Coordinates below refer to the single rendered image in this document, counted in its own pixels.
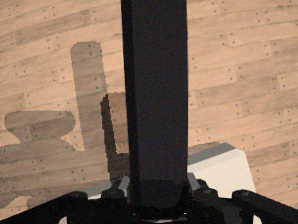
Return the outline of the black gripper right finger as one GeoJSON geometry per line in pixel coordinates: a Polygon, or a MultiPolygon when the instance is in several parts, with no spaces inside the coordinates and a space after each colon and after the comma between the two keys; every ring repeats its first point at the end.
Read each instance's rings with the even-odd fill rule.
{"type": "Polygon", "coordinates": [[[254,215],[262,224],[298,224],[298,209],[246,189],[233,191],[232,198],[219,197],[206,181],[187,173],[187,224],[253,224],[254,215]]]}

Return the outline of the grey frying pan with black handle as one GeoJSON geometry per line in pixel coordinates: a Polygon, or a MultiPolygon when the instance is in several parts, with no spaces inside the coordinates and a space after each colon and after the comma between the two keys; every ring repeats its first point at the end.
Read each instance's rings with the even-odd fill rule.
{"type": "Polygon", "coordinates": [[[134,213],[148,222],[186,212],[187,0],[121,0],[134,213]]]}

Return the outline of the white hot plate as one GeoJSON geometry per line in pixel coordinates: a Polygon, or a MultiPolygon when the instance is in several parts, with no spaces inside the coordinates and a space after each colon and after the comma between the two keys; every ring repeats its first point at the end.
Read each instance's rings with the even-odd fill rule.
{"type": "MultiPolygon", "coordinates": [[[[232,198],[235,190],[246,189],[256,193],[245,152],[224,142],[188,155],[187,173],[193,172],[197,179],[206,181],[210,188],[218,190],[218,196],[232,198]]],[[[110,189],[115,179],[79,190],[88,199],[101,197],[101,191],[110,189]]]]}

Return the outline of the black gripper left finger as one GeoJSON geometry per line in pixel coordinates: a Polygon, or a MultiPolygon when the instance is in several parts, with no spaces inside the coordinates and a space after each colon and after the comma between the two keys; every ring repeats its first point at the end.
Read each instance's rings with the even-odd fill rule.
{"type": "Polygon", "coordinates": [[[73,191],[3,219],[0,224],[59,224],[66,216],[67,224],[131,224],[133,214],[131,174],[125,173],[122,180],[102,191],[100,198],[88,199],[87,193],[73,191]]]}

